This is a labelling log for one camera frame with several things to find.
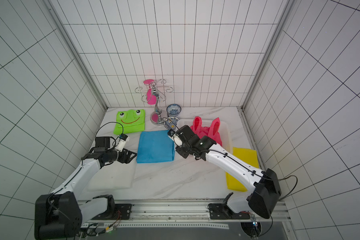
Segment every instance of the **green frog cloth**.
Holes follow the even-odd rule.
[[[145,111],[144,109],[139,110],[128,110],[117,112],[116,122],[123,125],[124,133],[141,132],[145,129]],[[123,128],[120,124],[116,124],[114,134],[120,135],[123,132]]]

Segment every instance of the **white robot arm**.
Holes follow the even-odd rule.
[[[229,154],[211,138],[199,138],[189,126],[177,132],[170,130],[168,136],[177,145],[176,151],[186,158],[189,154],[196,160],[211,162],[239,180],[247,192],[229,194],[225,212],[239,213],[253,210],[263,218],[269,218],[281,191],[277,175],[270,169],[263,171]],[[35,239],[73,237],[81,227],[97,215],[108,217],[115,212],[112,195],[95,197],[79,206],[76,198],[102,167],[114,161],[129,163],[137,154],[124,148],[129,137],[120,135],[117,147],[110,147],[110,137],[96,137],[96,147],[82,157],[81,164],[58,188],[50,194],[41,195],[35,203]]]
[[[176,151],[182,157],[189,154],[196,160],[203,159],[221,167],[241,182],[247,192],[228,195],[227,211],[239,213],[253,210],[263,218],[270,218],[271,213],[281,195],[280,185],[274,171],[263,171],[250,166],[228,153],[213,139],[204,136],[201,139],[185,125],[178,131],[170,130],[168,136],[175,142]]]
[[[74,237],[82,223],[98,215],[109,218],[117,212],[112,195],[97,196],[80,206],[76,198],[102,167],[114,161],[128,164],[137,156],[124,148],[129,137],[121,134],[119,138],[118,145],[110,148],[110,137],[96,137],[96,146],[81,158],[76,170],[50,194],[41,195],[36,200],[35,239]]]

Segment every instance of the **metal hook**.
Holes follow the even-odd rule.
[[[164,102],[166,99],[167,99],[167,97],[164,95],[164,97],[165,98],[163,98],[162,96],[157,96],[157,100],[159,101],[159,102]]]
[[[170,86],[163,86],[164,88],[167,88],[165,91],[167,92],[167,93],[171,93],[171,92],[173,92],[173,87],[170,87]]]
[[[142,93],[142,92],[145,92],[145,91],[147,91],[147,90],[149,90],[149,89],[152,89],[152,88],[147,88],[147,89],[144,89],[144,90],[141,90],[141,89],[143,89],[142,87],[137,87],[136,89],[135,89],[135,93]]]
[[[148,103],[148,102],[151,100],[151,98],[152,98],[152,95],[151,95],[151,97],[150,97],[149,100],[148,100],[148,96],[145,94],[145,95],[141,96],[141,101],[143,101],[143,103]]]

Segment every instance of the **red smile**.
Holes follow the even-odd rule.
[[[123,123],[125,123],[125,124],[131,124],[131,123],[134,123],[134,122],[136,122],[137,120],[139,120],[140,119],[140,117],[138,118],[138,119],[136,119],[135,121],[133,121],[133,122],[124,122],[123,120],[121,120]]]

